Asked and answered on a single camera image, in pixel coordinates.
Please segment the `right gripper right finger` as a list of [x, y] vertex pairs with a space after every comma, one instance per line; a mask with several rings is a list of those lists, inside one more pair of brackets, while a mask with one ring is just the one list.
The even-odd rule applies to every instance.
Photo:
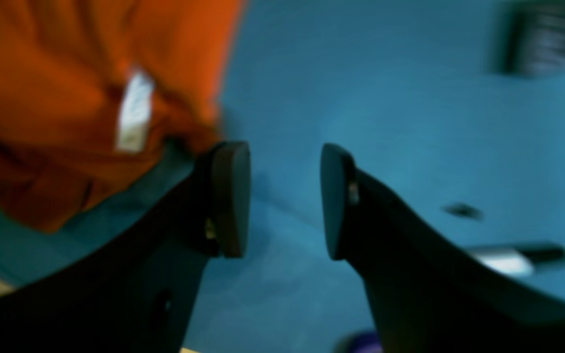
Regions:
[[361, 277], [385, 353], [565, 353], [565, 300], [489, 270], [326, 143], [328, 254]]

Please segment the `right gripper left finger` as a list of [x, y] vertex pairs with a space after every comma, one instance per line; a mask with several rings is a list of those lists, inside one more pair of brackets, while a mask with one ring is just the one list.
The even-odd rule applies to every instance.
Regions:
[[136, 223], [0, 296], [0, 353], [177, 353], [213, 257], [248, 242], [251, 152], [218, 144]]

